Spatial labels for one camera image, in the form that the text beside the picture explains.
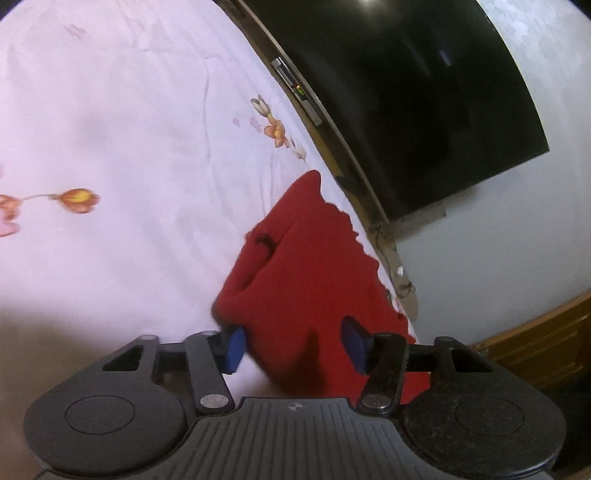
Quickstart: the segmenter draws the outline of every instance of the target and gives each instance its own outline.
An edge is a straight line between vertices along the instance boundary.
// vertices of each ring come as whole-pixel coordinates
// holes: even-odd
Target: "red sock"
[[[250,353],[289,395],[356,402],[367,377],[340,343],[345,316],[414,343],[356,237],[349,216],[320,195],[319,172],[309,171],[247,235],[216,300],[215,315],[245,327]],[[428,386],[428,374],[407,373],[402,402]]]

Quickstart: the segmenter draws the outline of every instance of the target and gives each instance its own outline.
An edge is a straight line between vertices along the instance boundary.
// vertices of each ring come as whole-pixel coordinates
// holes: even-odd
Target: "wooden cabinet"
[[[472,346],[541,390],[591,371],[591,291]]]

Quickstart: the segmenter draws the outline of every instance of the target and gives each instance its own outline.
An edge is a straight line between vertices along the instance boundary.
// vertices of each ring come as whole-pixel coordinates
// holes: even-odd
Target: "bed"
[[[303,173],[321,173],[375,257],[211,0],[25,0],[0,22],[0,55],[0,478],[36,473],[21,420],[45,390],[139,335],[216,328],[245,234]],[[249,358],[228,384],[277,393]]]

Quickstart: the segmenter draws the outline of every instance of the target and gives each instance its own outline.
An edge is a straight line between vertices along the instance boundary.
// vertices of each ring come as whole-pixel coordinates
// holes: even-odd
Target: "television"
[[[240,3],[389,220],[548,151],[524,79],[476,0]]]

